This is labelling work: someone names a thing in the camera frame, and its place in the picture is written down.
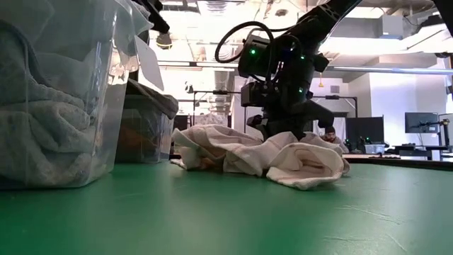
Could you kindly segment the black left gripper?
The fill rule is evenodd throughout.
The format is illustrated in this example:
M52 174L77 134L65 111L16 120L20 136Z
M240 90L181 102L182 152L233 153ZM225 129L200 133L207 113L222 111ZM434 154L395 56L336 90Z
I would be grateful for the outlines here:
M145 17L153 24L152 30L159 33L167 34L170 26L160 15L160 11L163 9L163 4L159 0L134 0L135 3L143 7L147 11Z

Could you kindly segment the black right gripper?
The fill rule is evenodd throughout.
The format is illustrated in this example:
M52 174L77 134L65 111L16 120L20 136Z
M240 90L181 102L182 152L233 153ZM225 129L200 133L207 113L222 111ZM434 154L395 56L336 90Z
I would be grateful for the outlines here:
M243 42L239 74L254 80L241 89L243 107L259 107L262 115L250 117L247 125L264 125L265 139L281 133L281 125L301 140L306 122L320 127L333 124L333 113L312 101L310 86L314 72L327 67L328 60L316 55L293 35L272 40L250 35Z

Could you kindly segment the grey and cream garment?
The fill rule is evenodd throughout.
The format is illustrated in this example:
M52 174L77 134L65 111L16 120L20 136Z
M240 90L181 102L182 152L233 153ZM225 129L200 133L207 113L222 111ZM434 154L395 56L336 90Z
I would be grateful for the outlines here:
M309 190L346 175L350 164L337 144L305 132L301 139L281 132L262 141L222 125L175 129L172 140L186 170L219 169L224 173L265 177L280 185Z

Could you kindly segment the orange towel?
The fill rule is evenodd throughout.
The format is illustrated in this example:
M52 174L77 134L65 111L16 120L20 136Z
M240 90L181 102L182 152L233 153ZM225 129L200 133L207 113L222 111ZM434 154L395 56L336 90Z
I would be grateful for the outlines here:
M151 150L160 145L160 134L153 126L124 120L120 124L117 148L119 150Z

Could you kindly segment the light grey towel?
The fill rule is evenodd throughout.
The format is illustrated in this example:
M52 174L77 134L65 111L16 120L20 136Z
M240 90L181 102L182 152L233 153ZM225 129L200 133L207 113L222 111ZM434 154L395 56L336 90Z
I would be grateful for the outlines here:
M84 107L80 98L49 85L28 39L17 27L0 20L0 108L27 103Z

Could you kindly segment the person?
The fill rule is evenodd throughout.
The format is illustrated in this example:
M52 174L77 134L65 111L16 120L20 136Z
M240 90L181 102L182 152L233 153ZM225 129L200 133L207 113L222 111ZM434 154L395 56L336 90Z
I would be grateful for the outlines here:
M336 130L333 126L326 127L321 138L326 142L338 145L342 149L343 153L349 152L349 149L345 146L343 141L336 135Z

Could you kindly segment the patterned white cloth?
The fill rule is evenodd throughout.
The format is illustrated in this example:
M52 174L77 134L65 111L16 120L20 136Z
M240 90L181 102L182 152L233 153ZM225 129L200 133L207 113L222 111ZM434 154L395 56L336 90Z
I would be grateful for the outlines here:
M228 125L228 116L227 115L217 115L217 114L203 114L195 115L195 125Z

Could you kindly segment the black background panel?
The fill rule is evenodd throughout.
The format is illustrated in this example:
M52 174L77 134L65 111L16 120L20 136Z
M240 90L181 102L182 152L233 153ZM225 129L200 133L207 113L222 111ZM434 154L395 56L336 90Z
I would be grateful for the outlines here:
M384 118L347 118L346 142L351 150L365 151L365 144L384 144Z

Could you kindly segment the clear plastic bin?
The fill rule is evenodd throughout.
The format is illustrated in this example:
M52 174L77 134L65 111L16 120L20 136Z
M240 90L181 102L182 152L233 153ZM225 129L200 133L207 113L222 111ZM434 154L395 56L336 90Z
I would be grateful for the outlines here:
M153 126L160 134L160 145L151 150L119 150L117 148L115 161L117 163L155 164L168 160L171 152L174 119L170 120L144 98L126 94L121 122L131 120Z
M132 0L0 0L0 191L112 170L137 36Z

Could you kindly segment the black computer monitor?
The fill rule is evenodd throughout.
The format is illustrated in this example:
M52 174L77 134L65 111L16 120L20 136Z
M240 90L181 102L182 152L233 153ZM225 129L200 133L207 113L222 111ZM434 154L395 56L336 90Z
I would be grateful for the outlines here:
M438 133L437 113L405 113L405 133Z

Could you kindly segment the black background desk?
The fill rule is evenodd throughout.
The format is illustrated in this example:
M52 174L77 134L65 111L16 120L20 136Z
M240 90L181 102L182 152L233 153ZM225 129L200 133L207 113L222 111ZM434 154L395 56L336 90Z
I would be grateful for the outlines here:
M403 144L395 146L394 151L401 157L425 157L427 160L433 160L433 152L438 152L439 160L453 159L453 146L451 145L414 145Z

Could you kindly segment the black metal frame stand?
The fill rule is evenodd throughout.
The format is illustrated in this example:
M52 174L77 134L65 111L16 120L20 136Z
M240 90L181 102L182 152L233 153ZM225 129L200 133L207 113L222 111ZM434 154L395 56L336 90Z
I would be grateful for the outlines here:
M358 117L358 98L356 96L339 96L339 95L325 95L325 96L312 96L312 99L324 99L324 100L344 100L346 101L353 109L355 113L355 117Z
M193 91L193 107L196 107L198 102L201 101L201 99L196 99L196 95L198 93L201 94L213 94L213 95L229 95L229 94L240 94L240 91L227 91L227 90L212 90L212 91Z

